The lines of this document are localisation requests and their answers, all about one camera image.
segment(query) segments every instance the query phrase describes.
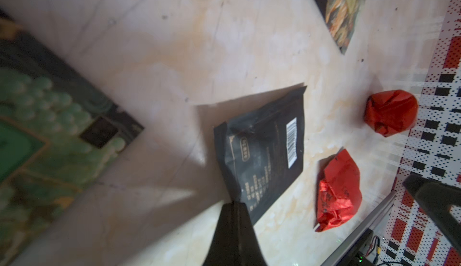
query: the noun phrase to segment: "dotted pattern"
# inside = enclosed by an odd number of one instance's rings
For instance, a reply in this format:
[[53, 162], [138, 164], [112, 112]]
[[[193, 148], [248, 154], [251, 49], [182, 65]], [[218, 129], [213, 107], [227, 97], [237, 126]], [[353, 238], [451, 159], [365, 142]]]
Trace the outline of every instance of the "dotted pattern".
[[[451, 0], [425, 82], [416, 126], [402, 144], [394, 207], [380, 262], [461, 265], [461, 256], [401, 184], [411, 173], [461, 187], [461, 0]], [[461, 223], [461, 207], [450, 213]]]

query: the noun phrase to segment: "black bag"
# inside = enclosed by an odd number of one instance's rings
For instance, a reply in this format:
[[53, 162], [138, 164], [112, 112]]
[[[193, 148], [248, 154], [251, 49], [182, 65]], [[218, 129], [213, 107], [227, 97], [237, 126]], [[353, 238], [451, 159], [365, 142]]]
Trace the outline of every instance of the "black bag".
[[214, 146], [233, 201], [254, 225], [303, 171], [306, 87], [214, 129]]

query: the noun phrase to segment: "red wrapped package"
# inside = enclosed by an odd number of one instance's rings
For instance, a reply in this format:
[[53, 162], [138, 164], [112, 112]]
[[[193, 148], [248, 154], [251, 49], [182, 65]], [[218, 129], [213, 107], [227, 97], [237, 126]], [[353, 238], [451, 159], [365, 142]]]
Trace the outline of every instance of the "red wrapped package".
[[364, 120], [384, 137], [412, 128], [416, 124], [418, 101], [403, 90], [384, 91], [368, 98]]
[[362, 203], [360, 171], [346, 149], [328, 163], [325, 178], [319, 183], [315, 230], [322, 232], [338, 227], [354, 217]]

